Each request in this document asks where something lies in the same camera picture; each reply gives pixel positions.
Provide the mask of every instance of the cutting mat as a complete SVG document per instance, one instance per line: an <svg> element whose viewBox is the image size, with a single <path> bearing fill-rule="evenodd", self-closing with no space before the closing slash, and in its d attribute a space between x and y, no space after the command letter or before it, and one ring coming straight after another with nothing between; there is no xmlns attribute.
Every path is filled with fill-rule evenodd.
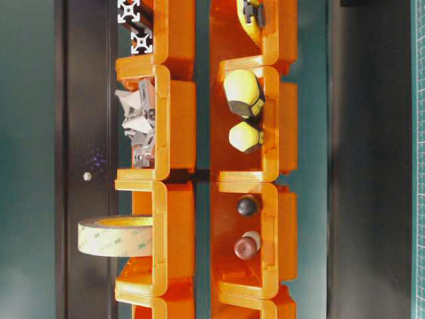
<svg viewBox="0 0 425 319"><path fill-rule="evenodd" d="M412 318L425 318L425 0L412 0L413 262Z"/></svg>

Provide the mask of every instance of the stacked bins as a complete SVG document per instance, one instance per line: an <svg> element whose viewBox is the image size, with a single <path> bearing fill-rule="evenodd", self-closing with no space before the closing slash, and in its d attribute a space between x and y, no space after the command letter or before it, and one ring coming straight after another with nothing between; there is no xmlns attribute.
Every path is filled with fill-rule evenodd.
<svg viewBox="0 0 425 319"><path fill-rule="evenodd" d="M211 0L211 287L212 318L295 318L296 306L281 281L297 276L297 196L274 185L297 169L298 90L281 82L297 59L297 1L248 1L264 5L265 25L256 44L238 18L240 0ZM229 143L241 121L228 107L223 83L236 69L253 72L265 103L261 150L246 154ZM261 208L245 217L236 210L243 195ZM261 249L247 261L234 243L247 231L260 234Z"/></svg>
<svg viewBox="0 0 425 319"><path fill-rule="evenodd" d="M132 304L133 318L193 318L193 186L167 179L196 167L195 0L144 4L153 10L153 52L118 59L116 72L129 91L153 78L155 164L120 168L115 188L132 193L133 215L153 217L153 251L129 259L116 279L116 300Z"/></svg>

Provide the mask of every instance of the masking tape roll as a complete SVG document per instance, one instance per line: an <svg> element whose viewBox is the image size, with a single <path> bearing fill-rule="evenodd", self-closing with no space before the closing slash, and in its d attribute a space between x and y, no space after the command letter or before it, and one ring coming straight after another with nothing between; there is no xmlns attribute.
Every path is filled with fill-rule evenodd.
<svg viewBox="0 0 425 319"><path fill-rule="evenodd" d="M105 257L152 255L152 217L134 215L78 223L78 250Z"/></svg>

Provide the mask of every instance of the black metal panel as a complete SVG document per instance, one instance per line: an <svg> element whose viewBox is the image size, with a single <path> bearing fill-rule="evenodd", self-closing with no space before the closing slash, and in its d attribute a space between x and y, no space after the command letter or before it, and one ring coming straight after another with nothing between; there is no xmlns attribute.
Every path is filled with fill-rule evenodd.
<svg viewBox="0 0 425 319"><path fill-rule="evenodd" d="M114 1L56 4L56 295L63 319L117 317L117 260L77 247L79 221L117 213L116 11Z"/></svg>
<svg viewBox="0 0 425 319"><path fill-rule="evenodd" d="M409 318L409 1L331 14L329 318Z"/></svg>

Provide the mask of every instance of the black knob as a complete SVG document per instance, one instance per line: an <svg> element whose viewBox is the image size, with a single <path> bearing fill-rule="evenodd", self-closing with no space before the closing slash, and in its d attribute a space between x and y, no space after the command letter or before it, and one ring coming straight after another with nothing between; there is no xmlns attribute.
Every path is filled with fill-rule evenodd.
<svg viewBox="0 0 425 319"><path fill-rule="evenodd" d="M242 216L251 216L260 210L260 204L253 195L244 195L238 202L238 212Z"/></svg>

